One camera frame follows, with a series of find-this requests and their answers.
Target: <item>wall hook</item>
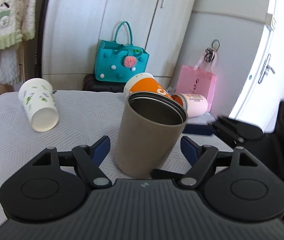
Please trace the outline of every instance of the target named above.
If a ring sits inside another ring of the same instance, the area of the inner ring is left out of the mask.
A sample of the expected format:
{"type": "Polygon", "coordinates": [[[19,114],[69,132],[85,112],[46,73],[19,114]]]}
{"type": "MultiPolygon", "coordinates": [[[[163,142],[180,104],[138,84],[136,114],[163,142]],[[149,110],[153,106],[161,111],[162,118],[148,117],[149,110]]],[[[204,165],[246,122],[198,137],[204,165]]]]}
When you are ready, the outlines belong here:
{"type": "Polygon", "coordinates": [[[212,47],[212,49],[214,49],[214,50],[217,52],[218,49],[220,48],[220,42],[219,42],[219,40],[215,39],[214,41],[212,41],[211,47],[212,47]],[[219,45],[218,45],[218,47],[217,47],[216,49],[213,47],[213,45],[214,45],[215,42],[218,42],[218,43],[219,43],[219,45]]]}

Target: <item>stainless steel cup rim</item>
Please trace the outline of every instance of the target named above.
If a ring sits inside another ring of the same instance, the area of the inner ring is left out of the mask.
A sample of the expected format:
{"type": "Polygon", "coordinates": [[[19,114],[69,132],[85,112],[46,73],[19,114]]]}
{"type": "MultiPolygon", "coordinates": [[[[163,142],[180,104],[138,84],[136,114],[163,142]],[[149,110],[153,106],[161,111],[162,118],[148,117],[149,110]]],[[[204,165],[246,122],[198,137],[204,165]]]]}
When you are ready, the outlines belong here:
{"type": "Polygon", "coordinates": [[[127,101],[129,103],[129,107],[132,109],[132,111],[142,117],[143,119],[147,120],[148,122],[151,122],[151,123],[154,123],[154,124],[157,124],[157,125],[163,125],[163,126],[168,126],[168,127],[174,127],[174,126],[179,126],[179,125],[183,125],[186,121],[187,121],[187,118],[188,118],[188,115],[187,115],[187,112],[186,110],[179,104],[177,103],[176,101],[174,101],[173,99],[169,98],[169,97],[166,97],[166,96],[163,96],[163,95],[160,95],[158,93],[154,93],[154,92],[149,92],[149,91],[138,91],[138,92],[134,92],[134,93],[131,93],[128,98],[127,98],[127,101]],[[149,99],[149,100],[155,100],[155,101],[158,101],[168,107],[170,107],[171,109],[173,109],[181,118],[181,123],[180,124],[175,124],[175,125],[170,125],[170,124],[162,124],[162,123],[158,123],[158,122],[154,122],[144,116],[142,116],[141,114],[137,113],[130,105],[130,103],[132,101],[134,101],[135,99],[149,99]]]}

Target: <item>bag handle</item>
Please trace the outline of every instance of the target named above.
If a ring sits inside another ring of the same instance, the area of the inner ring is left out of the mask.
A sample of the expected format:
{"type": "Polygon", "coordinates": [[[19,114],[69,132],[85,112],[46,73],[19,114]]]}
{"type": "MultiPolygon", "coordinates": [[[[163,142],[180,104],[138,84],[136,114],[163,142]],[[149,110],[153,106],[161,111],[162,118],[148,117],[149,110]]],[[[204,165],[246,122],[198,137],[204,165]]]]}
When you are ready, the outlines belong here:
{"type": "Polygon", "coordinates": [[[131,30],[131,26],[130,26],[130,24],[129,24],[128,22],[121,22],[121,23],[120,23],[118,29],[116,30],[116,33],[115,33],[115,37],[114,37],[114,41],[113,41],[113,42],[116,42],[116,38],[117,38],[117,36],[118,36],[119,29],[120,29],[121,26],[122,26],[123,24],[125,24],[125,23],[126,23],[126,25],[128,26],[129,32],[130,32],[130,40],[131,40],[130,45],[133,46],[132,30],[131,30]]]}
{"type": "Polygon", "coordinates": [[[143,49],[141,49],[140,47],[136,47],[136,46],[132,46],[132,45],[128,45],[128,46],[122,46],[122,48],[118,49],[115,54],[119,54],[120,51],[124,51],[124,50],[127,50],[127,51],[131,51],[132,53],[136,52],[134,50],[139,50],[141,51],[138,55],[136,55],[135,57],[140,57],[143,55],[143,49]]]}
{"type": "MultiPolygon", "coordinates": [[[[204,61],[204,57],[206,55],[206,52],[204,52],[204,54],[201,56],[201,58],[199,59],[199,61],[196,63],[196,65],[194,66],[193,69],[198,69],[200,68],[200,66],[202,65],[203,62],[206,62],[204,61]]],[[[208,71],[208,72],[213,72],[214,69],[215,69],[215,65],[216,65],[216,61],[217,61],[217,52],[215,50],[213,50],[213,57],[211,59],[211,62],[207,64],[206,67],[204,68],[201,68],[205,71],[208,71]]]]}

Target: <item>pink gift bag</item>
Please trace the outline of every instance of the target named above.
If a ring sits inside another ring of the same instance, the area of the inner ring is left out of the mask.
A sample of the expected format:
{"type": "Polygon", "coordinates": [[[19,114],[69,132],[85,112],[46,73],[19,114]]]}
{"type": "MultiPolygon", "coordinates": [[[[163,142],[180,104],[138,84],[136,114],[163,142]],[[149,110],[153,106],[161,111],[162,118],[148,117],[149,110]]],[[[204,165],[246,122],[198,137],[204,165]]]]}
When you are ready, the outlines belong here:
{"type": "Polygon", "coordinates": [[[194,67],[182,66],[175,93],[204,96],[208,101],[208,111],[210,111],[216,83],[216,76],[212,71],[216,64],[217,53],[213,50],[210,62],[204,60],[206,55],[207,52],[202,55],[194,67]]]}

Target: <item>tipped over cup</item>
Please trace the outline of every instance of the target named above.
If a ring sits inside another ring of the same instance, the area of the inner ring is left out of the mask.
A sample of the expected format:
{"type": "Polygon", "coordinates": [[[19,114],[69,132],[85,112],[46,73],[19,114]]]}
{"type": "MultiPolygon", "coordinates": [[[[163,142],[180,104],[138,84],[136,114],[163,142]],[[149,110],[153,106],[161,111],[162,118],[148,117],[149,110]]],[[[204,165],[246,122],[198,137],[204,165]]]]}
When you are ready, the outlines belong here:
{"type": "Polygon", "coordinates": [[[45,132],[56,126],[59,115],[52,85],[47,80],[29,79],[21,86],[18,97],[35,131],[45,132]]]}

